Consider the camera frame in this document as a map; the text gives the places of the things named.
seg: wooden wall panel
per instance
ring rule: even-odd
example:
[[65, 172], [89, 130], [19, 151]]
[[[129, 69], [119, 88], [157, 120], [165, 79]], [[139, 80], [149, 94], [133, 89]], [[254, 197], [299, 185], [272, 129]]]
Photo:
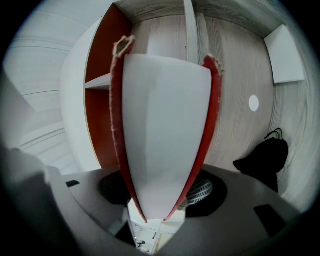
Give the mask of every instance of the wooden wall panel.
[[237, 24], [261, 37], [268, 36], [281, 21], [266, 8], [266, 0], [192, 0], [195, 12]]
[[[205, 17], [210, 53], [224, 67], [218, 121], [205, 164], [236, 171], [233, 161], [246, 157], [268, 134], [274, 105], [273, 76], [264, 40], [221, 19]], [[259, 99], [251, 111], [249, 98]]]
[[175, 15], [149, 19], [133, 26], [133, 54], [148, 54], [187, 60], [186, 17]]
[[86, 67], [86, 83], [110, 73], [114, 43], [122, 36], [130, 36], [132, 27], [130, 20], [112, 4], [92, 42]]
[[184, 0], [120, 0], [114, 3], [133, 24], [185, 14]]
[[86, 118], [95, 154], [106, 169], [118, 165], [111, 131], [109, 90], [85, 90]]

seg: white shelf board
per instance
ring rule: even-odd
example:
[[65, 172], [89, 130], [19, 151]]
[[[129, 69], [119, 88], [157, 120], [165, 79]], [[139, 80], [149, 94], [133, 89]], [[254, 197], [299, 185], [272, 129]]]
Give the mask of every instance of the white shelf board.
[[111, 84], [110, 74], [105, 74], [94, 80], [87, 82], [84, 85], [85, 89], [99, 89], [99, 90], [108, 90]]

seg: white panel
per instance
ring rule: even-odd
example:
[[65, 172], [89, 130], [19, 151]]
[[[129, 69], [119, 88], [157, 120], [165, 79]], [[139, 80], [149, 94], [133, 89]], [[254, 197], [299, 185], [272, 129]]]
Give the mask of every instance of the white panel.
[[67, 166], [63, 170], [60, 170], [62, 175], [68, 175], [68, 174], [75, 174], [81, 172], [80, 167], [77, 165], [75, 161], [73, 161], [73, 164]]
[[46, 91], [25, 95], [24, 98], [36, 112], [60, 108], [59, 91]]
[[105, 74], [103, 76], [100, 76], [94, 80], [91, 80], [90, 82], [87, 82], [84, 85], [84, 88], [86, 89], [109, 89], [111, 83], [111, 76], [110, 74]]
[[25, 127], [25, 133], [29, 134], [43, 127], [61, 123], [62, 121], [63, 120], [60, 108], [36, 112], [28, 120]]
[[58, 91], [61, 67], [68, 53], [42, 47], [11, 48], [3, 68], [22, 95]]
[[46, 0], [39, 5], [45, 11], [90, 28], [102, 18], [114, 0]]
[[47, 41], [42, 39], [40, 36], [37, 38], [28, 37], [28, 36], [19, 36], [18, 34], [15, 36], [11, 45], [8, 47], [9, 50], [23, 48], [24, 51], [29, 51], [31, 48], [45, 48], [49, 50], [58, 50], [64, 52], [70, 52], [72, 47], [70, 45], [64, 44], [59, 41]]
[[40, 143], [34, 144], [25, 148], [23, 151], [27, 154], [39, 156], [48, 150], [51, 150], [67, 141], [66, 133], [63, 130], [62, 133], [47, 138]]
[[51, 166], [52, 163], [56, 162], [58, 159], [63, 158], [65, 155], [67, 155], [68, 147], [65, 143], [60, 144], [40, 155], [38, 155], [38, 158], [46, 165]]
[[281, 25], [265, 39], [275, 84], [305, 79], [303, 64], [289, 30]]
[[108, 200], [99, 193], [97, 187], [104, 177], [118, 170], [119, 169], [115, 167], [64, 175], [62, 177], [64, 182], [76, 180], [80, 183], [69, 188], [72, 195], [87, 214], [99, 223], [99, 226], [104, 230], [108, 230], [110, 226], [123, 215], [124, 206], [109, 203]]
[[18, 32], [16, 39], [34, 40], [35, 47], [46, 42], [57, 42], [63, 47], [62, 50], [68, 47], [70, 51], [87, 29], [87, 26], [67, 17], [45, 10], [35, 10], [24, 24], [23, 29]]
[[64, 170], [74, 163], [74, 157], [72, 154], [68, 153], [69, 148], [66, 150], [66, 154], [55, 161], [52, 161], [49, 165], [56, 167], [60, 170], [62, 174], [65, 174]]
[[24, 145], [26, 143], [29, 143], [31, 141], [37, 140], [40, 137], [43, 137], [45, 135], [49, 135], [53, 132], [56, 132], [58, 130], [62, 130], [64, 128], [63, 122], [56, 122], [54, 124], [41, 127], [38, 130], [34, 130], [32, 132], [26, 133], [21, 141], [21, 145]]
[[76, 43], [62, 66], [60, 102], [64, 129], [72, 152], [83, 171], [101, 169], [93, 148], [85, 110], [85, 72], [99, 19]]
[[33, 109], [3, 72], [0, 85], [0, 142], [8, 149], [18, 148]]
[[41, 142], [44, 142], [47, 139], [54, 138], [55, 136], [60, 135], [60, 134], [64, 134], [64, 133], [65, 133], [65, 129], [58, 129], [58, 130], [55, 130], [55, 131], [50, 132], [48, 134], [38, 136], [34, 140], [31, 140], [25, 144], [22, 144], [20, 146], [20, 149], [24, 151], [25, 149], [28, 149], [29, 147], [31, 147], [33, 145], [40, 144]]
[[147, 220], [167, 218], [185, 187], [203, 136], [210, 93], [207, 68], [152, 55], [125, 58], [125, 147]]

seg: shelving unit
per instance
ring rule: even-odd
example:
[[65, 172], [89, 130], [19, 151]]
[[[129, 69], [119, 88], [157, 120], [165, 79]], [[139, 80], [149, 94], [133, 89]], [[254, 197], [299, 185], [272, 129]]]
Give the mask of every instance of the shelving unit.
[[[305, 80], [274, 86], [263, 39], [282, 24], [286, 24], [295, 41]], [[65, 61], [68, 65], [64, 67], [71, 68], [73, 76], [65, 77], [66, 70], [61, 76], [63, 122], [72, 151], [84, 171], [102, 167], [91, 138], [95, 122], [87, 118], [85, 90], [108, 91], [100, 79], [110, 72], [113, 43], [122, 35], [133, 34], [134, 53], [194, 63], [197, 53], [199, 65], [211, 53], [222, 63], [225, 71], [221, 108], [207, 164], [235, 171], [234, 160], [245, 157], [269, 131], [281, 127], [289, 156], [278, 177], [279, 192], [299, 209], [312, 203], [313, 188], [318, 184], [312, 177], [318, 175], [319, 160], [305, 152], [316, 152], [320, 147], [314, 140], [320, 126], [320, 119], [314, 118], [320, 104], [320, 78], [315, 75], [319, 63], [308, 40], [285, 10], [266, 0], [120, 0], [94, 26], [93, 33], [90, 28], [85, 34], [90, 34], [86, 36], [88, 44], [84, 46], [81, 39]], [[76, 52], [85, 57], [80, 58]], [[255, 112], [249, 107], [252, 95], [259, 100]], [[108, 137], [110, 127], [99, 133], [105, 142], [112, 139]], [[114, 149], [105, 147], [101, 155], [108, 152], [113, 155]]]

